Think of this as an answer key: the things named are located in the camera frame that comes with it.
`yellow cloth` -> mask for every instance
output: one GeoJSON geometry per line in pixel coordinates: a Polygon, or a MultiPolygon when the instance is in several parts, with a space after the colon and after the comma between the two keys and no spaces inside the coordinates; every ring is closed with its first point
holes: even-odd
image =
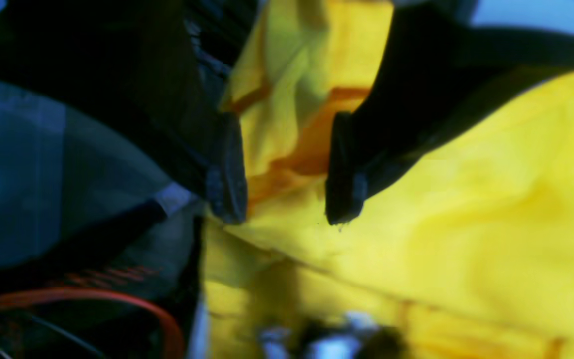
{"type": "Polygon", "coordinates": [[[258,20],[223,104],[241,114],[249,222],[205,229],[212,357],[364,311],[421,359],[574,359],[574,73],[326,223],[332,117],[367,95],[391,16],[387,0],[271,0],[258,20]]]}

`red cable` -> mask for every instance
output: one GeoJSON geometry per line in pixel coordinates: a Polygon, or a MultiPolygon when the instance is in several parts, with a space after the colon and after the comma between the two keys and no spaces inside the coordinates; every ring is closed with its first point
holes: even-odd
{"type": "Polygon", "coordinates": [[[147,300],[123,293],[92,288],[50,288],[22,291],[0,295],[0,311],[63,300],[113,300],[146,309],[158,318],[161,325],[164,359],[181,359],[183,357],[185,352],[183,334],[173,316],[147,300]]]}

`yellow fabric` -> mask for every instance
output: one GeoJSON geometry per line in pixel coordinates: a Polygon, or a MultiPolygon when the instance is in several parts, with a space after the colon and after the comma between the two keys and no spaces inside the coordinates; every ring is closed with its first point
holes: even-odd
{"type": "Polygon", "coordinates": [[[271,0],[258,20],[223,103],[241,114],[249,222],[205,229],[212,357],[259,357],[267,325],[364,311],[421,359],[574,359],[574,73],[326,223],[332,116],[367,95],[391,16],[389,1],[271,0]]]}

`red wire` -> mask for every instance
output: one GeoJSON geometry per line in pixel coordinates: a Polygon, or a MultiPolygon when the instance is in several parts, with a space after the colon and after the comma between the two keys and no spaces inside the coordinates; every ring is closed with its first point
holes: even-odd
{"type": "Polygon", "coordinates": [[[105,289],[49,288],[0,295],[0,311],[30,307],[32,305],[61,302],[63,300],[113,300],[136,305],[155,315],[163,332],[164,359],[181,359],[185,352],[183,334],[176,320],[161,307],[147,300],[105,289]]]}

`yellow jacket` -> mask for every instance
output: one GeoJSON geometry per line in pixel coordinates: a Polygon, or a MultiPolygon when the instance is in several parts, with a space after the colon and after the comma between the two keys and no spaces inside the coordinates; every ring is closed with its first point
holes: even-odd
{"type": "Polygon", "coordinates": [[[326,223],[333,114],[369,92],[391,16],[387,0],[271,0],[258,20],[223,104],[241,114],[249,222],[205,229],[212,357],[363,311],[420,359],[574,359],[574,73],[326,223]]]}

